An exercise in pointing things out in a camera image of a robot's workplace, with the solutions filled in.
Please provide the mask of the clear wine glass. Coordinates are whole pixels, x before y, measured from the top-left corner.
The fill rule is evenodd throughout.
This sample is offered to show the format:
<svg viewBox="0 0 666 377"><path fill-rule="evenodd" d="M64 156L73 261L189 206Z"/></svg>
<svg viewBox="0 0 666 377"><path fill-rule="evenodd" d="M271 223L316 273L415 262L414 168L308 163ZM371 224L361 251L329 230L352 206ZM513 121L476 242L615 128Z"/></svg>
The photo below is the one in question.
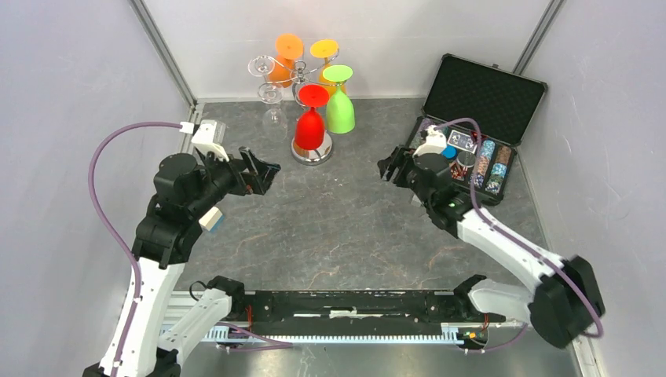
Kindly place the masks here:
<svg viewBox="0 0 666 377"><path fill-rule="evenodd" d="M265 82L258 88L258 97L268 106L262 116L262 129L266 137L282 141L287 136L287 116L282 109L282 86Z"/></svg>
<svg viewBox="0 0 666 377"><path fill-rule="evenodd" d="M260 77L264 80L269 80L269 76L275 69L275 66L276 61L273 57L260 55L248 62L247 70L254 77Z"/></svg>

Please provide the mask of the red wine glass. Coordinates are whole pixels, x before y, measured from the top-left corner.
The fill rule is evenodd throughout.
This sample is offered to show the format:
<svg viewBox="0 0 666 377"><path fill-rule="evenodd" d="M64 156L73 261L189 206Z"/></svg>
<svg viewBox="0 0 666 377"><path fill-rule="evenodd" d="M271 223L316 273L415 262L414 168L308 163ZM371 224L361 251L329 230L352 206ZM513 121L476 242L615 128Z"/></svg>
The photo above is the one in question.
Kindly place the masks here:
<svg viewBox="0 0 666 377"><path fill-rule="evenodd" d="M303 86L298 98L307 107L306 111L296 122L295 144L305 150L315 150L324 142L325 125L322 116L317 111L329 101L328 92L315 84Z"/></svg>

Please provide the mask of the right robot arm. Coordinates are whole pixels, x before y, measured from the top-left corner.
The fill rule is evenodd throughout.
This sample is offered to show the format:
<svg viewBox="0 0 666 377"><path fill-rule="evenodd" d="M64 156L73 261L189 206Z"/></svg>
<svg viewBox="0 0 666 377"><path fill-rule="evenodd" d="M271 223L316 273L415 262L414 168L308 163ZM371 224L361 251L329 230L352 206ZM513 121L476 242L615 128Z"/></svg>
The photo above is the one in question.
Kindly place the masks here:
<svg viewBox="0 0 666 377"><path fill-rule="evenodd" d="M439 153L418 155L399 145L377 166L381 179L417 196L437 228L483 251L520 281L514 286L481 278L454 298L459 318L494 313L515 319L558 349L580 336L603 336L606 308L590 262L547 251L505 226L481 207L474 189L455 183Z"/></svg>

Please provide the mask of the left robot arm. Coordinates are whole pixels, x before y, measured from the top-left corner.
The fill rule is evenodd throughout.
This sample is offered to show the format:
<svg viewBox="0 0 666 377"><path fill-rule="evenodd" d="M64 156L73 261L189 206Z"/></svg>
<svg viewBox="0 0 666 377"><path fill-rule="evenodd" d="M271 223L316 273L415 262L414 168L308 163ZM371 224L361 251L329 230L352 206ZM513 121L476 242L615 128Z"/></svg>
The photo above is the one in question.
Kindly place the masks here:
<svg viewBox="0 0 666 377"><path fill-rule="evenodd" d="M204 335L224 317L241 318L247 309L244 285L217 276L203 297L168 331L163 322L175 285L192 248L205 229L221 220L217 207L228 195L264 195L281 167L258 159L245 147L241 157L203 161L188 153L167 156L159 164L145 217L136 228L130 260L132 276L121 319L104 357L84 376L179 376Z"/></svg>

